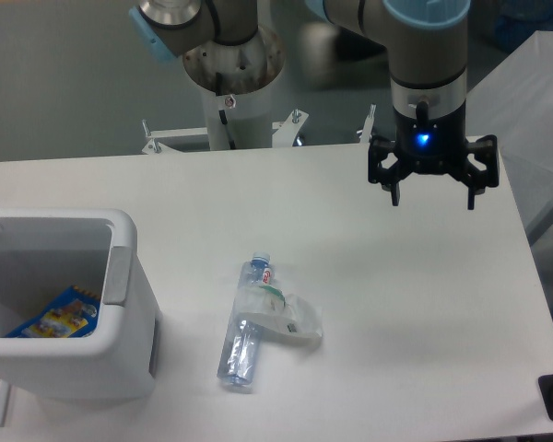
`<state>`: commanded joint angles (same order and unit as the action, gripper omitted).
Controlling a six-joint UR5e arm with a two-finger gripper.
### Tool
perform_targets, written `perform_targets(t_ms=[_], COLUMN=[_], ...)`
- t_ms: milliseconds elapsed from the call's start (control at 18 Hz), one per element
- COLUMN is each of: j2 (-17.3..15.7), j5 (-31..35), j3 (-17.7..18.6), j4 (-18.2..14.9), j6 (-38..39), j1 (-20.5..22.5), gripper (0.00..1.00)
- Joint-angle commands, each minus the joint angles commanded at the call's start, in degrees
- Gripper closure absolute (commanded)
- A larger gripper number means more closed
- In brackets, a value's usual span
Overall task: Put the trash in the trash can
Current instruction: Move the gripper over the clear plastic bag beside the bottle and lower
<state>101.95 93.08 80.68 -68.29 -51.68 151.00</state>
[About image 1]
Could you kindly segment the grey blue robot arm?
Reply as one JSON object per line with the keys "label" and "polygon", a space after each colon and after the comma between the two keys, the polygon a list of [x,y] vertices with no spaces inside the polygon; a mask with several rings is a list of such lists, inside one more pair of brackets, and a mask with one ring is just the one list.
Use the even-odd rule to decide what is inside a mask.
{"label": "grey blue robot arm", "polygon": [[[387,51],[395,137],[368,137],[370,183],[393,201],[413,174],[448,175],[470,199],[498,186],[496,137],[465,135],[468,2],[311,1],[308,8]],[[273,144],[268,106],[257,98],[285,56],[254,1],[139,1],[129,15],[151,53],[181,59],[203,91],[212,149]]]}

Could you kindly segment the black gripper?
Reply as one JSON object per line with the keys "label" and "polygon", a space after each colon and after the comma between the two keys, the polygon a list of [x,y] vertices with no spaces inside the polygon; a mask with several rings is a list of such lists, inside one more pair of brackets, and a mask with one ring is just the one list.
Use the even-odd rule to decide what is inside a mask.
{"label": "black gripper", "polygon": [[467,209],[478,195],[500,184],[498,139],[494,134],[465,139],[465,104],[457,110],[418,125],[416,118],[394,110],[395,141],[374,136],[368,150],[368,182],[400,202],[400,182],[412,173],[449,174],[467,188]]}

